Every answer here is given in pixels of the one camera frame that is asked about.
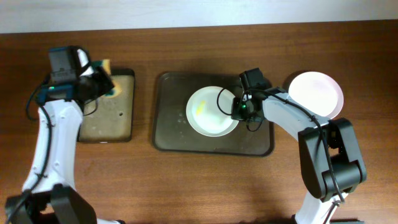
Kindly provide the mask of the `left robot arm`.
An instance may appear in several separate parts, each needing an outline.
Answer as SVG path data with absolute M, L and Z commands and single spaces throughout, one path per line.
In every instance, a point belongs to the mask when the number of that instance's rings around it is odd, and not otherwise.
M 50 73 L 29 98 L 39 115 L 34 159 L 21 194 L 6 200 L 6 223 L 104 223 L 76 191 L 74 163 L 85 105 L 114 84 L 83 47 L 50 49 L 49 59 Z

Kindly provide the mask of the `green yellow sponge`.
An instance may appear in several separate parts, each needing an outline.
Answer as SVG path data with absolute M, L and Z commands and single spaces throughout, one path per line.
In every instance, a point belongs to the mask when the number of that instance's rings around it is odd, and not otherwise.
M 102 59 L 92 62 L 93 67 L 102 67 L 105 72 L 111 77 L 114 88 L 104 95 L 105 98 L 115 98 L 121 94 L 122 88 L 118 81 L 111 76 L 110 59 Z

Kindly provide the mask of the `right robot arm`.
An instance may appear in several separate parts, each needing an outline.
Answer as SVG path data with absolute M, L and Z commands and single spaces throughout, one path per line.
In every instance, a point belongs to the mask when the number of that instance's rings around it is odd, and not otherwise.
M 243 94 L 233 100 L 231 118 L 269 121 L 298 142 L 307 193 L 295 223 L 331 223 L 348 194 L 367 179 L 351 122 L 337 118 L 344 96 L 339 84 L 321 72 L 296 75 L 288 89 L 269 87 L 258 68 L 240 74 Z

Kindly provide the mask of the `white plate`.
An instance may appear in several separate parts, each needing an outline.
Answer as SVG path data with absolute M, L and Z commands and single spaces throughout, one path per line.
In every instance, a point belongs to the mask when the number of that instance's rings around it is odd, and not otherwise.
M 321 72 L 303 72 L 289 84 L 290 97 L 306 109 L 330 119 L 341 112 L 344 95 L 332 77 Z
M 235 96 L 222 87 L 206 86 L 188 99 L 186 116 L 190 126 L 198 133 L 208 137 L 221 137 L 233 131 L 239 121 L 231 118 Z

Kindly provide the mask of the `white plate top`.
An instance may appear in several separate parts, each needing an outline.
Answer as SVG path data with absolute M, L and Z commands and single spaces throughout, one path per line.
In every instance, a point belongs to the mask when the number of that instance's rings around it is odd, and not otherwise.
M 332 77 L 321 72 L 303 72 L 289 84 L 290 97 L 306 109 L 330 119 L 341 112 L 344 95 Z

